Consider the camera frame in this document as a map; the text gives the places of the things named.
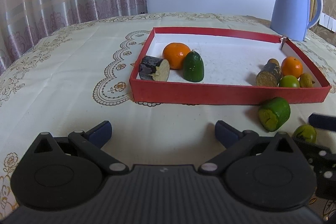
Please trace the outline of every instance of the cardboard box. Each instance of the cardboard box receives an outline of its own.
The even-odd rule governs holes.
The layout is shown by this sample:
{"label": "cardboard box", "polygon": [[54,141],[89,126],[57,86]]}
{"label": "cardboard box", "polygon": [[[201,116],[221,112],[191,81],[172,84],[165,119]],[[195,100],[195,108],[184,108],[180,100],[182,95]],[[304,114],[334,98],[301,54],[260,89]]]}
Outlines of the cardboard box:
{"label": "cardboard box", "polygon": [[[323,102],[331,85],[314,63],[290,40],[281,49],[278,35],[231,29],[198,27],[158,27],[148,36],[130,76],[137,102],[256,105],[283,97],[290,104]],[[162,58],[164,47],[181,42],[200,53],[204,79],[191,83],[182,71],[170,70],[167,82],[141,80],[139,65],[145,55]],[[303,72],[313,75],[313,88],[256,86],[255,78],[270,58],[281,62],[287,56],[298,58]]]}

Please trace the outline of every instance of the table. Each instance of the table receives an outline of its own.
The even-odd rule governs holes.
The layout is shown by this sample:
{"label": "table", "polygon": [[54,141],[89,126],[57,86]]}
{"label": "table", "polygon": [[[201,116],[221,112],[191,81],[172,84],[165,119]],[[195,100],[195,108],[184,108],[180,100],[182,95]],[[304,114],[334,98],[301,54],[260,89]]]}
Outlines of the table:
{"label": "table", "polygon": [[[214,137],[219,119],[241,131],[251,129],[272,136],[258,122],[257,106],[134,102],[129,75],[148,34],[159,26],[274,34],[268,21],[250,16],[162,13],[75,24],[41,39],[0,76],[0,219],[18,206],[10,178],[43,131],[67,136],[109,120],[114,132],[103,150],[129,167],[135,163],[198,167],[223,150]],[[336,115],[336,48],[311,31],[304,42],[295,43],[320,68],[332,89],[323,103],[291,105],[291,117],[280,128],[289,133],[312,112]],[[319,131],[318,143],[336,151],[333,133]],[[311,202],[319,204],[317,210],[326,203]]]}

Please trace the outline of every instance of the white power strip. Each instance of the white power strip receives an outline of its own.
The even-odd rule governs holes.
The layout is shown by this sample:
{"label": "white power strip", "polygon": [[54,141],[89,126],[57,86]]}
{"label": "white power strip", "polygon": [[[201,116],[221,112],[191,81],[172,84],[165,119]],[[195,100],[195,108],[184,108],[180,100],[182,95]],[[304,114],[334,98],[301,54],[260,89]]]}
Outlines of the white power strip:
{"label": "white power strip", "polygon": [[319,24],[332,32],[336,31],[336,19],[331,16],[321,13]]}

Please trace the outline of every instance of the orange fruit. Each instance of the orange fruit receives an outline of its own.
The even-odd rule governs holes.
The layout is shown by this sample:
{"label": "orange fruit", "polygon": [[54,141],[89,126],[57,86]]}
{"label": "orange fruit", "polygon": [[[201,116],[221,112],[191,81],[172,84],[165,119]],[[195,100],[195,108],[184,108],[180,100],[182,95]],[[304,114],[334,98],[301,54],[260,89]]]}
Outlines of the orange fruit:
{"label": "orange fruit", "polygon": [[164,48],[162,56],[168,60],[171,69],[182,69],[183,60],[190,52],[191,50],[187,45],[174,42]]}
{"label": "orange fruit", "polygon": [[293,75],[299,78],[303,72],[301,62],[295,57],[286,57],[281,63],[281,71],[283,76]]}

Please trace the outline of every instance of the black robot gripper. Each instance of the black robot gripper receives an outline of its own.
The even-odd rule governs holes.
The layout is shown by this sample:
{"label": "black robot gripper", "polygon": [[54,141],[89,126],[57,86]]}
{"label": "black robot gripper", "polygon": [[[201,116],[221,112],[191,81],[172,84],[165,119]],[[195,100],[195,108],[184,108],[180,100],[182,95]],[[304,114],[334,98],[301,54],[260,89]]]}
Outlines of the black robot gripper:
{"label": "black robot gripper", "polygon": [[307,207],[315,174],[287,133],[260,137],[218,121],[226,150],[197,171],[129,170],[100,149],[111,135],[107,121],[68,137],[40,133],[12,175],[20,206],[3,224],[323,223]]}

